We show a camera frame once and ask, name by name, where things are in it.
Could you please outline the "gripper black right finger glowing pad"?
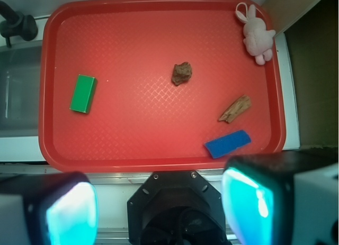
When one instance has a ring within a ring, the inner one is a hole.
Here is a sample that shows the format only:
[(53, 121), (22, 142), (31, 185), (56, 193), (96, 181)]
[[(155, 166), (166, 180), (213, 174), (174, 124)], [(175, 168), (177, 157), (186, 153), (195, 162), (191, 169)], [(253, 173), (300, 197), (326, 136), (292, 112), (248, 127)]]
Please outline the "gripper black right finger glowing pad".
[(231, 157), (221, 200), (241, 244), (338, 244), (338, 153)]

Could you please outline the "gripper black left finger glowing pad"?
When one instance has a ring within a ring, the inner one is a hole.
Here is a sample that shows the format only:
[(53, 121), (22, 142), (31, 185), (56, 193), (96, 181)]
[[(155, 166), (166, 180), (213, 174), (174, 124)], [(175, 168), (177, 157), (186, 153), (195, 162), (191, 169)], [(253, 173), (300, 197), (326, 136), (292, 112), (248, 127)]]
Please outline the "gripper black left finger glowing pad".
[(98, 223), (85, 174), (1, 174), (1, 244), (94, 244)]

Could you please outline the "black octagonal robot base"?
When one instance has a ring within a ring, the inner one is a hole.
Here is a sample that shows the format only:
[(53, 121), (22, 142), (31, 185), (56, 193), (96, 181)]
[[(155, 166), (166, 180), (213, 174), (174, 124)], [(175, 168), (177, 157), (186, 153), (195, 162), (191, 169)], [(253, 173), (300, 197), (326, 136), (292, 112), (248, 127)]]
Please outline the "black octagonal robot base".
[(196, 171), (152, 173), (127, 201), (131, 244), (230, 244), (221, 193)]

